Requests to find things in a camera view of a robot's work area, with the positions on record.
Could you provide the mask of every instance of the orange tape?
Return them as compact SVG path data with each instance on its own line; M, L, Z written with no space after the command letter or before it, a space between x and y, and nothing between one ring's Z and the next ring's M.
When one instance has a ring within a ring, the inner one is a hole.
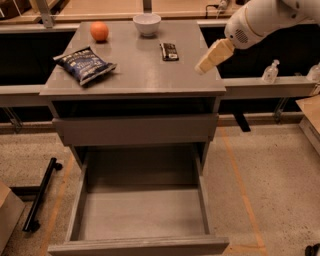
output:
M223 139L224 144L226 146L226 149L227 149L227 152L228 152L228 156L230 158L231 165L232 165L232 168L233 168L233 171L234 171L234 174L236 176L236 180L237 180L240 192L241 192L241 197L242 197L243 203L245 205L246 211L248 213L249 220L250 220L254 235L256 237L257 243L258 243L258 247L257 248L259 249L259 252L260 252L261 255L267 256L268 255L267 254L267 249L266 249L266 246L265 246L265 244L263 242L262 235L261 235L261 232L260 232L256 217L254 215L254 212L253 212L251 203L249 201L249 198L248 198L248 195L247 195L247 191L246 191L243 179L241 177L241 174L240 174L240 171L239 171L239 168L238 168L238 165L237 165L237 162L236 162L232 147L231 147L229 139L228 139L227 132L224 129L224 127L218 127L218 129L219 129L219 131L220 131L220 133L222 135L222 139Z

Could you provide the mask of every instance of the gray cabinet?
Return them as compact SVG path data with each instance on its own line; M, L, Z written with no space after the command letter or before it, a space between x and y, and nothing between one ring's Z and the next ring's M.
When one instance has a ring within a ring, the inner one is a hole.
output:
M214 235L202 168L225 88L216 70L193 70L207 49L199 27L164 21L141 38L131 22L114 22L96 44L89 25L66 52L89 44L117 69L81 88L56 67L40 94L82 170L66 241L49 253L222 253L228 239ZM174 42L180 61L162 61L159 42Z

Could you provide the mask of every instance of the cardboard box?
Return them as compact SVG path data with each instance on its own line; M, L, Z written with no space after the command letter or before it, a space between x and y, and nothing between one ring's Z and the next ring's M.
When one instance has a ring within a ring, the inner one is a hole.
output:
M20 218L24 203L0 181L0 255Z
M296 102L305 115L300 127L320 155L320 95Z

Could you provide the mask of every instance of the bag of chips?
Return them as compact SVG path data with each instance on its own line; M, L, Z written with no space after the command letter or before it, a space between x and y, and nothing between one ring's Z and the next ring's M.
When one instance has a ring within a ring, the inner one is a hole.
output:
M117 66L117 64L103 61L91 50L90 46L70 54L56 56L53 60L72 74L81 86L97 76L114 70Z

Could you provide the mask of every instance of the white bowl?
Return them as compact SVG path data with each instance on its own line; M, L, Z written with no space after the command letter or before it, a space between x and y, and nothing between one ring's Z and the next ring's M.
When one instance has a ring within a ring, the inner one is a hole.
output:
M133 17L137 30L143 36L153 36L159 28L161 17L154 13L144 13Z

